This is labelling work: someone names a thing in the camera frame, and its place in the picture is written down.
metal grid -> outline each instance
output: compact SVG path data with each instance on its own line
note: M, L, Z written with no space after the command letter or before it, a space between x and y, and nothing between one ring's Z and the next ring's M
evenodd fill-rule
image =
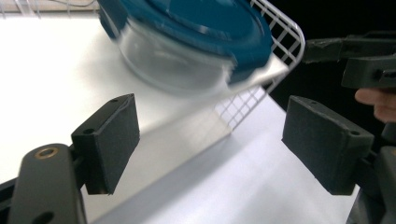
M216 105L220 117L232 128L236 128L256 105L300 62L304 54L304 35L300 27L274 5L264 0L251 0L250 6L259 10L267 21L273 39L272 52L287 67L288 71L280 74L265 85L244 91Z
M288 67L288 71L271 80L264 91L257 86L216 105L216 111L232 129L299 63L304 53L304 35L294 21L265 0L247 1L267 21L273 39L272 52ZM98 9L96 0L0 0L0 16L4 19L15 16L97 17Z

metal screw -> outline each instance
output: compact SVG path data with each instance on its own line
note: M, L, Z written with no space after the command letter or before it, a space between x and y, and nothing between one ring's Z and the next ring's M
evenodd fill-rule
M37 151L37 153L35 154L35 158L39 159L39 160L48 159L48 158L56 155L56 153L58 153L58 151L59 151L59 148L57 148L57 147L45 147L45 148Z

blue container lid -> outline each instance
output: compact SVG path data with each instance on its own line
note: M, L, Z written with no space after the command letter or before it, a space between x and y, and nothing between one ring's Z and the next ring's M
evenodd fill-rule
M243 79L247 71L264 66L271 53L269 27L246 0L120 2L131 18L158 32L187 46L232 58L235 77L242 74Z

